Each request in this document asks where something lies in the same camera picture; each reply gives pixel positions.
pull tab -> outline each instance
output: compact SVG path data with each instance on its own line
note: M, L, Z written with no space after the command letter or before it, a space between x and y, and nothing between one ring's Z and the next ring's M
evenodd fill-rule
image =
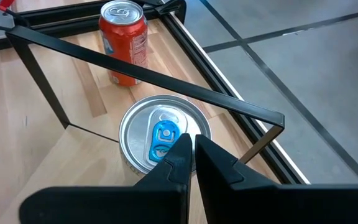
M155 124L149 159L154 162L160 162L180 137L180 134L178 126L170 120L159 121Z
M129 15L129 10L128 9L111 8L109 10L109 13L112 16L128 16Z

wooden surface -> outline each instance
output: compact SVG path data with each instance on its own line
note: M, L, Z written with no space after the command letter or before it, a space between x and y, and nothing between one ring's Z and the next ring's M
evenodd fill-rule
M99 32L65 40L103 51ZM157 94L178 95L147 83L120 87L110 82L104 68L43 47L30 47L71 122L109 138L118 139L121 118L136 101ZM209 88L158 20L149 21L148 62L152 70ZM179 96L203 111L217 144L236 157L250 148L226 110ZM75 128L62 133L15 51L0 51L0 223L14 223L20 202L44 187L123 184L116 143ZM277 181L260 156L247 165ZM206 223L196 177L191 186L190 223Z

gray floor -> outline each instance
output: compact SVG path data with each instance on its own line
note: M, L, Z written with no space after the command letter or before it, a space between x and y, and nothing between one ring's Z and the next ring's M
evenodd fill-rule
M357 0L208 2L242 37L358 12ZM188 8L187 21L192 23L185 25L203 47L233 40L199 0L188 1ZM189 19L197 11L205 19ZM358 19L250 46L358 163ZM286 130L278 141L312 183L358 183L240 47L209 55L245 100L285 114Z

can rim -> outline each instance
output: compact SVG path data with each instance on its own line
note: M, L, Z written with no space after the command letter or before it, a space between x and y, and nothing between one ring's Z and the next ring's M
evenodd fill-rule
M126 2L126 3L129 3L129 4L132 4L133 6L135 6L139 12L140 12L140 16L137 20L133 21L133 22L129 22L129 23L126 23L126 24L118 24L118 23L115 23L115 22L111 22L109 20L107 20L105 17L104 17L104 11L106 10L106 8L110 7L112 4L118 4L120 2ZM128 0L114 0L114 1L109 1L107 2L106 4L104 4L102 6L102 8L100 9L100 15L101 17L108 23L110 24L114 24L116 26L128 26L128 25L132 25L132 24L135 24L136 22L138 22L143 16L144 16L144 13L143 13L143 8L138 5L136 2L133 2L133 1L128 1Z
M186 103L189 104L190 107L192 107L192 109L195 109L197 111L200 112L199 115L200 119L202 119L202 123L205 124L205 128L206 128L206 136L210 139L212 139L212 134L211 134L211 127L209 125L208 120L206 119L205 114L192 102L183 99L179 96L175 96L175 95L169 95L169 94L164 94L164 95L154 95L154 96L148 96L145 97L141 100L139 100L138 102L134 103L124 114L124 116L121 119L121 123L119 125L119 145L120 145L120 150L122 151L123 156L125 157L126 160L128 160L129 163L131 163L132 166L134 166L137 170L139 170L141 173L143 174L147 174L148 172L150 172L150 170L146 169L145 167L143 167L141 164L139 164L136 159L133 158L133 156L129 153L129 149L127 148L126 144L125 144L125 139L124 139L124 131L126 130L125 127L126 125L128 125L128 118L131 117L131 115L133 113L135 113L137 110L134 110L135 107L138 107L139 105L141 105L142 103L145 103L145 101L150 101L150 100L154 100L154 98L157 100L158 98L163 98L163 97L168 97L168 98L175 98L176 100L179 101L186 101Z

can top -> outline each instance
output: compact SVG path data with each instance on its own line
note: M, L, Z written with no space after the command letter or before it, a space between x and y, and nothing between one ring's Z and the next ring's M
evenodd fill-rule
M126 159L142 173L149 173L173 145L181 133L193 141L192 170L195 170L195 136L211 138L204 114L193 103L173 95L146 97L124 115L119 129L119 142Z
M142 18L143 9L132 1L115 0L102 6L100 14L106 21L124 26L133 24Z

